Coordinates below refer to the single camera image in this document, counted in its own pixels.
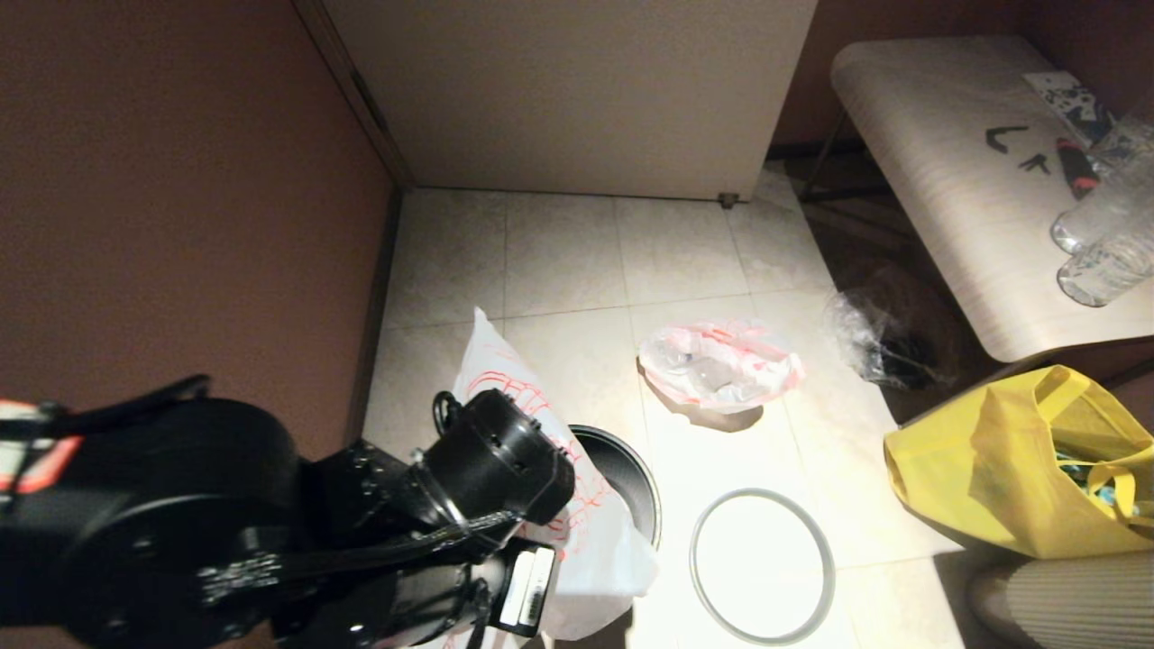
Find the black trash bin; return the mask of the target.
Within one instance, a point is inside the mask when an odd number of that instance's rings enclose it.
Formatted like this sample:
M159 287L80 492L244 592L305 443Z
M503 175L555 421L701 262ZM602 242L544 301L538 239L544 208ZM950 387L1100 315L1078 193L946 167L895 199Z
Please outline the black trash bin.
M589 452L594 467L623 498L635 528L658 550L664 534L664 505L655 476L638 452L619 437L590 425L570 431Z

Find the red-printed plastic bag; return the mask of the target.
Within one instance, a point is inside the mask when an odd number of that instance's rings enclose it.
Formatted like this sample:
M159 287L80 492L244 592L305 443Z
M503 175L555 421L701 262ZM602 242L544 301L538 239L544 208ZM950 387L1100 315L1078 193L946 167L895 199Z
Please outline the red-printed plastic bag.
M564 641L589 637L649 592L658 575L655 549L634 525L619 490L610 486L574 435L559 400L481 308L474 308L473 316L451 393L462 402L487 389L504 393L572 458L574 497L547 525L523 525L520 534L557 551L555 583L545 596L544 636Z

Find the red-printed bag holding bottles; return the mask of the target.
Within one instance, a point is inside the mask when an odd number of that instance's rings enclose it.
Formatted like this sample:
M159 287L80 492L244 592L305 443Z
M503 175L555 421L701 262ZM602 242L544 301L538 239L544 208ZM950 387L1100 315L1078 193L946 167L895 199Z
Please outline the red-printed bag holding bottles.
M685 373L669 374L653 366L650 345L659 338L675 340L683 349L692 348L729 364L745 376L741 391L700 394ZM637 360L655 391L680 406L699 406L717 415L739 415L765 406L796 388L805 379L797 353L784 349L760 320L698 320L688 324L667 324L640 342Z

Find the yellow fabric tote bag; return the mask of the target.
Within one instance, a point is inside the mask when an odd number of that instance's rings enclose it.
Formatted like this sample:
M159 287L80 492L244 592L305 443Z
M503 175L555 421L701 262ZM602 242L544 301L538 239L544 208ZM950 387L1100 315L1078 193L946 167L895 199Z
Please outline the yellow fabric tote bag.
M1154 535L1100 512L1061 471L1059 446L1112 460L1154 446L1154 433L1106 387L1051 366L891 432L884 458L898 499L956 534L1042 560L1154 551Z

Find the small black lamp box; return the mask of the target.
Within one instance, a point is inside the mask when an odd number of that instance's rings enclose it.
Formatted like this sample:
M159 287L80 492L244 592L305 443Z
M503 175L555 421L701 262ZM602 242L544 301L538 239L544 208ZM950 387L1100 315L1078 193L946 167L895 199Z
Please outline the small black lamp box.
M559 567L559 550L515 535L499 551L499 558L504 572L490 604L488 626L519 637L535 637Z

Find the clear crushed plastic bottle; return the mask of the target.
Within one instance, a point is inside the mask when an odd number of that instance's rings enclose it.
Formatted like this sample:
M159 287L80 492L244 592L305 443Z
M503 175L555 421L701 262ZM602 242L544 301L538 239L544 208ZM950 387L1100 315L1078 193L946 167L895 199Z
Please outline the clear crushed plastic bottle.
M659 372L669 374L683 374L689 372L698 360L698 353L692 348L679 345L675 340L659 338L650 345L650 356L653 366Z

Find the white cabinet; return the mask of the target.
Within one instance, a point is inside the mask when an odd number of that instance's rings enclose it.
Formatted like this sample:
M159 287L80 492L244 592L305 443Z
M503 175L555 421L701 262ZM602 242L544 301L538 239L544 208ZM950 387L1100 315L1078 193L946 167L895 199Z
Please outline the white cabinet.
M420 187L754 197L819 0L322 0Z

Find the crumpled clear plastic wrap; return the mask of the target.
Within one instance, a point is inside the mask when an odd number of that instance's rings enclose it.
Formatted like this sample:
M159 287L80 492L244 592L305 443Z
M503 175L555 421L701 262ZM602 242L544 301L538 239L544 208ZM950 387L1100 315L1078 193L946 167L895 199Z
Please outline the crumpled clear plastic wrap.
M826 306L826 324L841 360L865 382L905 391L939 383L932 341L862 290L838 292Z

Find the white wood-grain table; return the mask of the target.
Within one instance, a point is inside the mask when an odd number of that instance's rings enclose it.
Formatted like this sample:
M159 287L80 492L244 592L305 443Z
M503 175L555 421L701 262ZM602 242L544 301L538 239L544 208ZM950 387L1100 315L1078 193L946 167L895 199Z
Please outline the white wood-grain table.
M1049 229L1076 204L1067 128L1025 75L1051 70L1012 33L853 42L829 79L986 353L1022 361L1154 336L1154 285L1109 306L1067 298Z

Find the beige ribbed cylinder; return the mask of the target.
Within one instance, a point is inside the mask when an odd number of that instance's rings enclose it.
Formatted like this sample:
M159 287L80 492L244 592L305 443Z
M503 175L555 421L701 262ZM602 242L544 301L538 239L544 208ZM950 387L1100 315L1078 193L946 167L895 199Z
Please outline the beige ribbed cylinder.
M1154 649L1154 552L982 570L967 604L1018 649Z

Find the teal printed packet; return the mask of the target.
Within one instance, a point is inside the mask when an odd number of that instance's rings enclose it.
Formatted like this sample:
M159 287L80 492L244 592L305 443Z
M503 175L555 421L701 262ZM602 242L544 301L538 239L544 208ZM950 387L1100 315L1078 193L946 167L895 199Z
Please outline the teal printed packet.
M1056 462L1100 512L1137 534L1154 535L1154 446L1112 460L1059 446Z

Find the clear plastic water bottle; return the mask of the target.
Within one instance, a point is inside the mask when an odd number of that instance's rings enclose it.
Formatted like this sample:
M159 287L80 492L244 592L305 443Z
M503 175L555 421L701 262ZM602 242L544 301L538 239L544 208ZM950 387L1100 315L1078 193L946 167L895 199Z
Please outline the clear plastic water bottle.
M1154 192L1154 87L1085 154L1097 182L1050 226L1052 243L1073 255L1121 227Z
M1057 271L1067 298L1089 307L1104 307L1146 279L1154 279L1154 223L1107 234Z

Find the red and black tool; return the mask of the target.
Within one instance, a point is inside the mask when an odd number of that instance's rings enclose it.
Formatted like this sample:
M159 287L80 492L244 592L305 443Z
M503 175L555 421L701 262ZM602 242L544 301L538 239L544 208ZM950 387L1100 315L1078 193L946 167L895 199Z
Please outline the red and black tool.
M1084 200L1099 187L1101 179L1079 143L1067 137L1058 137L1056 152L1067 189L1076 201Z

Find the blue printed paper sheet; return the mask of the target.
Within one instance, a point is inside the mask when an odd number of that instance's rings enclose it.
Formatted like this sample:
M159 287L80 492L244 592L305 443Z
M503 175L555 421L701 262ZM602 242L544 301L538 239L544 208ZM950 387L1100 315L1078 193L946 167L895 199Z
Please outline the blue printed paper sheet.
M1021 77L1084 148L1096 146L1112 130L1112 111L1067 70L1034 70Z

